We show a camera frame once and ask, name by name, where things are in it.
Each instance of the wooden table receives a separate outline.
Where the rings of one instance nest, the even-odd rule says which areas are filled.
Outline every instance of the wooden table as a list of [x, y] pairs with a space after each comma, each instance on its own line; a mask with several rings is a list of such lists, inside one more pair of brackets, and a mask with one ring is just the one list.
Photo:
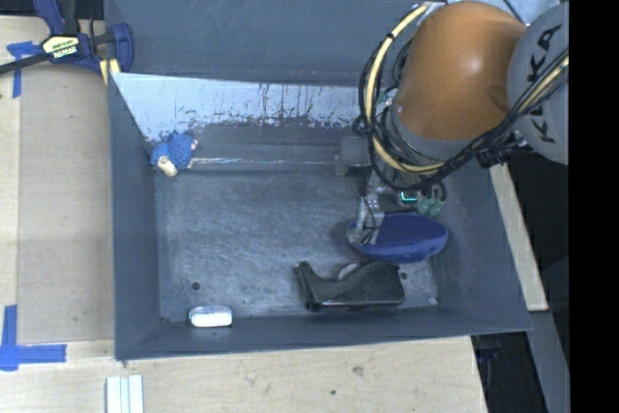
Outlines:
[[[96, 23], [96, 31], [100, 32], [102, 27], [102, 23]], [[36, 17], [0, 16], [0, 64], [13, 60], [5, 49], [7, 44], [27, 40], [38, 43], [46, 35], [45, 24]], [[88, 225], [84, 226], [88, 216], [97, 220], [97, 225], [92, 227], [95, 230], [109, 226], [106, 219], [101, 219], [101, 202], [107, 201], [106, 197], [53, 203], [53, 207], [47, 207], [48, 214], [67, 219], [67, 227], [59, 228], [55, 235], [62, 234], [66, 239], [55, 239], [35, 256], [32, 248], [27, 248], [27, 253], [20, 252], [20, 248], [29, 247], [32, 241], [24, 236], [25, 226], [20, 225], [20, 195], [22, 206], [36, 203], [23, 201], [24, 192], [32, 189], [29, 183], [32, 179], [28, 176], [26, 184], [26, 177], [20, 173], [20, 163], [26, 163], [26, 159], [37, 163], [32, 157], [23, 155], [26, 151], [28, 154], [34, 152], [20, 140], [24, 129], [22, 103], [29, 98], [29, 93], [32, 95], [31, 89], [36, 85], [64, 81], [87, 85], [92, 91], [103, 91], [103, 82], [86, 70], [52, 67], [48, 63], [24, 70], [22, 78], [23, 95], [13, 99], [13, 74], [0, 76], [0, 159], [4, 170], [0, 183], [0, 310], [4, 310], [3, 306], [17, 304], [18, 324], [32, 331], [21, 329], [18, 338], [28, 336], [28, 342], [20, 343], [55, 341], [45, 335], [49, 329], [58, 336], [74, 338], [62, 340], [68, 345], [66, 363], [23, 365], [16, 372], [0, 371], [0, 411], [103, 412], [106, 378], [134, 374], [143, 377], [147, 413], [487, 411], [469, 337], [128, 363], [115, 361], [110, 334], [113, 327], [109, 322], [113, 314], [109, 297], [111, 250], [102, 254], [101, 248], [89, 251], [86, 246], [77, 251], [85, 244], [82, 238], [79, 243], [74, 242], [77, 233], [72, 232], [76, 226], [72, 219], [79, 220], [80, 234], [84, 229], [86, 233], [91, 232]], [[94, 119], [96, 115], [97, 112], [87, 111], [80, 118]], [[25, 124], [30, 133], [36, 132], [33, 121]], [[67, 127], [67, 130], [78, 133], [83, 128], [80, 125]], [[71, 136], [63, 139], [72, 143]], [[42, 150], [41, 160], [50, 153], [53, 148]], [[87, 154], [82, 158], [86, 163], [93, 160]], [[67, 167], [76, 167], [72, 171], [78, 177], [83, 163], [67, 163]], [[105, 170], [99, 173], [102, 178]], [[506, 166], [495, 166], [491, 176], [527, 307], [547, 310], [509, 171]], [[48, 192], [60, 188], [59, 184], [62, 187], [62, 181], [55, 182]], [[52, 200], [47, 197], [42, 201]], [[60, 269], [45, 273], [44, 268], [54, 263], [59, 264]], [[60, 317], [65, 314], [79, 318]]]

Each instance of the blue toy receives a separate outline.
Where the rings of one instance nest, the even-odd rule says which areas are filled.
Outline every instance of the blue toy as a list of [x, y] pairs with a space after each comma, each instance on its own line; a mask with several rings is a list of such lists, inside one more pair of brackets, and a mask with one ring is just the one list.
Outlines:
[[197, 140], [192, 136], [175, 133], [153, 149], [150, 164], [170, 177], [175, 176], [179, 170], [192, 166], [192, 153], [196, 147]]
[[[355, 222], [349, 229], [354, 229]], [[372, 243], [351, 243], [368, 258], [391, 263], [425, 260], [445, 247], [449, 232], [438, 221], [416, 213], [386, 214]]]

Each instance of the green led light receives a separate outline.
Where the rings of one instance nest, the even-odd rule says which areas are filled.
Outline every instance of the green led light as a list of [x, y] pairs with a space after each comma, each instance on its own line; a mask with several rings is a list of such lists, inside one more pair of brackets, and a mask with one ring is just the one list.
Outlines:
[[399, 192], [399, 197], [404, 203], [414, 203], [417, 201], [416, 196], [406, 196], [405, 192]]

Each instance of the blue clamp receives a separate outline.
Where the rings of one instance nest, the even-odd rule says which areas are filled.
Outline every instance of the blue clamp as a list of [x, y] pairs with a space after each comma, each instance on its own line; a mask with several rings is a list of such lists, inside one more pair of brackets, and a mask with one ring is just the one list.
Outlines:
[[4, 328], [0, 345], [0, 370], [16, 371], [20, 365], [66, 362], [66, 344], [16, 344], [17, 305], [4, 308]]
[[[75, 0], [32, 0], [37, 16], [49, 28], [49, 36], [39, 45], [39, 52], [0, 66], [0, 74], [18, 71], [43, 61], [52, 64], [73, 64], [80, 68], [102, 75], [102, 57], [97, 53], [97, 45], [115, 44], [115, 50], [110, 55], [118, 61], [120, 70], [128, 72], [133, 62], [133, 33], [126, 23], [117, 23], [111, 31], [95, 37], [79, 32], [79, 23], [75, 18]], [[21, 79], [14, 97], [21, 93]]]
[[[43, 50], [37, 44], [33, 44], [32, 42], [8, 44], [7, 50], [15, 58], [15, 60], [19, 60], [22, 57], [39, 55], [43, 53]], [[21, 69], [16, 69], [13, 77], [13, 98], [16, 99], [19, 95], [21, 95]]]

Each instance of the blue tape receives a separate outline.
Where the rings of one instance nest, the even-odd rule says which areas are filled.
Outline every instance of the blue tape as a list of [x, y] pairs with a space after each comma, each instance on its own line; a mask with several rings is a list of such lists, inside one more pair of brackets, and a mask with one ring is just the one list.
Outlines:
[[0, 370], [16, 371], [22, 364], [66, 362], [66, 344], [20, 346], [17, 338], [17, 305], [4, 308], [4, 327], [0, 345]]
[[[16, 44], [8, 44], [7, 50], [15, 58], [19, 60], [25, 56], [38, 55], [43, 53], [43, 50], [32, 42], [18, 42]], [[13, 98], [16, 99], [21, 95], [21, 69], [15, 70], [13, 76]]]

